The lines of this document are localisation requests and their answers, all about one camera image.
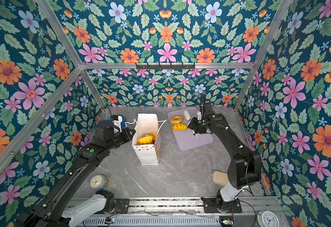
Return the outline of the fake bagel ring bread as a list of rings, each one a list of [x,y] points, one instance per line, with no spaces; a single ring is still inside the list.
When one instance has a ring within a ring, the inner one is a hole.
[[[170,118],[172,124],[179,124],[183,122],[183,117],[181,115],[174,115]]]

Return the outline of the small yellow fake bread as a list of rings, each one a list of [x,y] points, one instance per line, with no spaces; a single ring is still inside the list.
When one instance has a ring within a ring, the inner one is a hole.
[[[184,131],[187,130],[187,125],[184,123],[177,123],[172,125],[172,129],[175,131]]]

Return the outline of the white paper gift bag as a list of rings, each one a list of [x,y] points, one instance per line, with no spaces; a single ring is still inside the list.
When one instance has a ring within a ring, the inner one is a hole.
[[[161,153],[160,129],[165,122],[160,121],[153,113],[140,113],[132,122],[135,125],[135,135],[131,145],[142,165],[158,165]]]

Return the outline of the small striped fake bun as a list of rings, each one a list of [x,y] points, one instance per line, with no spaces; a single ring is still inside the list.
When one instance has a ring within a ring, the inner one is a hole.
[[[149,145],[149,144],[154,144],[152,136],[144,136],[141,137],[137,140],[137,143],[139,145]]]

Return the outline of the round fake bun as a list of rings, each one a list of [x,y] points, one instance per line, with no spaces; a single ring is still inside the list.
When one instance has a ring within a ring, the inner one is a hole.
[[[150,132],[149,135],[152,136],[153,142],[155,142],[157,140],[158,133],[156,131]]]

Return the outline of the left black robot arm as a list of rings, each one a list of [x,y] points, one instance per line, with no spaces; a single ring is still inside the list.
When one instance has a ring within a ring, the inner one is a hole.
[[[70,227],[75,219],[63,215],[67,204],[87,177],[110,154],[110,150],[132,141],[135,129],[121,129],[113,121],[101,121],[95,126],[93,141],[75,155],[70,170],[31,211],[17,217],[20,227]]]

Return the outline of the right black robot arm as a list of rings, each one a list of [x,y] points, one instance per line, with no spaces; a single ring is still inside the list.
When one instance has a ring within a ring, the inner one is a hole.
[[[214,134],[224,145],[231,158],[228,182],[217,192],[214,204],[221,212],[241,211],[237,197],[244,189],[261,181],[261,155],[238,138],[224,115],[215,113],[211,103],[206,102],[205,95],[201,95],[197,116],[189,120],[187,127],[194,136]]]

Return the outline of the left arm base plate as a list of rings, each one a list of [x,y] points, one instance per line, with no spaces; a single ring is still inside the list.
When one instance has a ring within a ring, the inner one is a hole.
[[[110,214],[127,214],[130,199],[113,199],[110,201]]]

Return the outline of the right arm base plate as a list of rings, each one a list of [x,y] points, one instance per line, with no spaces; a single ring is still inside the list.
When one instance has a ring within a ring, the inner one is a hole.
[[[225,202],[221,197],[201,197],[205,213],[242,213],[240,200]]]

